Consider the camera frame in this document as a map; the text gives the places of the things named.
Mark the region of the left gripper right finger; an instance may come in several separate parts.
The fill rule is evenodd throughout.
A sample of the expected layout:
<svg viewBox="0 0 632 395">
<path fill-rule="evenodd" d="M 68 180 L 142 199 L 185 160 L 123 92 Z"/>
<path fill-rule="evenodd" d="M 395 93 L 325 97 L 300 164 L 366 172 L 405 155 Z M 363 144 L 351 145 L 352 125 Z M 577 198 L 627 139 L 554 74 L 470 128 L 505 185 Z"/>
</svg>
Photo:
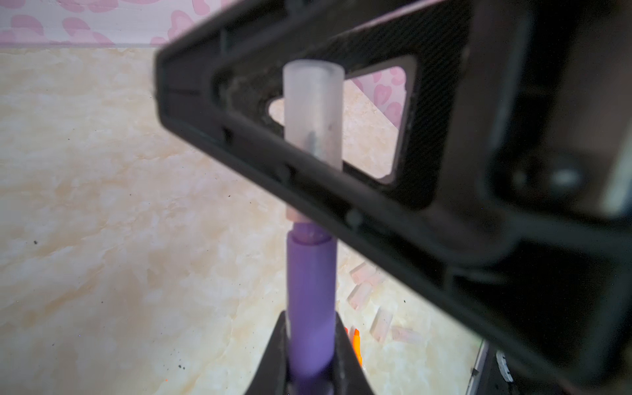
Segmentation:
<svg viewBox="0 0 632 395">
<path fill-rule="evenodd" d="M 336 395 L 374 395 L 339 314 L 336 314 L 333 387 Z"/>
</svg>

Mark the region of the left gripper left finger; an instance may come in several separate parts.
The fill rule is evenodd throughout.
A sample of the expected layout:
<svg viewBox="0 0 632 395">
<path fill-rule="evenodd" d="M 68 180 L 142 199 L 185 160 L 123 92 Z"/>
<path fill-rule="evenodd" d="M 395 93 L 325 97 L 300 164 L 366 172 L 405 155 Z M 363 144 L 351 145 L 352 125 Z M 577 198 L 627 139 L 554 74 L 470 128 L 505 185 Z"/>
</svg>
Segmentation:
<svg viewBox="0 0 632 395">
<path fill-rule="evenodd" d="M 286 312 L 281 311 L 245 395 L 287 394 L 287 343 Z"/>
</svg>

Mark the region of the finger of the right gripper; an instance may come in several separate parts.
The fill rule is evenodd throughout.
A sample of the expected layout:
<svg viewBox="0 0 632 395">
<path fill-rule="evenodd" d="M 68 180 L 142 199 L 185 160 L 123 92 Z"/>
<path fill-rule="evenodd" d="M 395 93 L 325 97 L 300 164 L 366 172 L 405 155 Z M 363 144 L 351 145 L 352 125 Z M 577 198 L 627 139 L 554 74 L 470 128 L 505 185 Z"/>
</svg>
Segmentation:
<svg viewBox="0 0 632 395">
<path fill-rule="evenodd" d="M 304 212 L 384 267 L 448 263 L 421 217 L 434 198 L 472 20 L 468 1 L 397 16 L 402 1 L 243 1 L 161 49 L 161 123 L 187 143 Z M 268 115 L 286 95 L 282 67 L 329 61 L 355 77 L 394 63 L 408 70 L 392 174 L 335 170 L 283 139 Z"/>
</svg>

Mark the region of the purple marker pen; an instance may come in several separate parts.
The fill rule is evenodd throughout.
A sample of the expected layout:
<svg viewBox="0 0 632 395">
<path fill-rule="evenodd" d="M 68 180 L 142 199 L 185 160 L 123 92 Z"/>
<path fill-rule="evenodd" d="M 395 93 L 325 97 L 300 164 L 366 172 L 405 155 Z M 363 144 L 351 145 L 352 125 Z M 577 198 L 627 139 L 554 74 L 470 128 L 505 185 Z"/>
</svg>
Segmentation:
<svg viewBox="0 0 632 395">
<path fill-rule="evenodd" d="M 314 223 L 286 237 L 287 359 L 294 394 L 329 394 L 335 354 L 337 239 Z"/>
</svg>

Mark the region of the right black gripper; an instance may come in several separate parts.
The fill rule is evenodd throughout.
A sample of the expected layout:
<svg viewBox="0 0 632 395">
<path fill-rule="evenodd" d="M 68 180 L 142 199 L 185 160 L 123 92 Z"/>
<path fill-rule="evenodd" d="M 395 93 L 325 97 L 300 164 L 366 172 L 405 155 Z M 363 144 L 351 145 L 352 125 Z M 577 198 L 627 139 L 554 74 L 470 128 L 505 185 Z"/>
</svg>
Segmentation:
<svg viewBox="0 0 632 395">
<path fill-rule="evenodd" d="M 437 198 L 464 323 L 544 380 L 630 389 L 630 2 L 474 3 Z"/>
</svg>

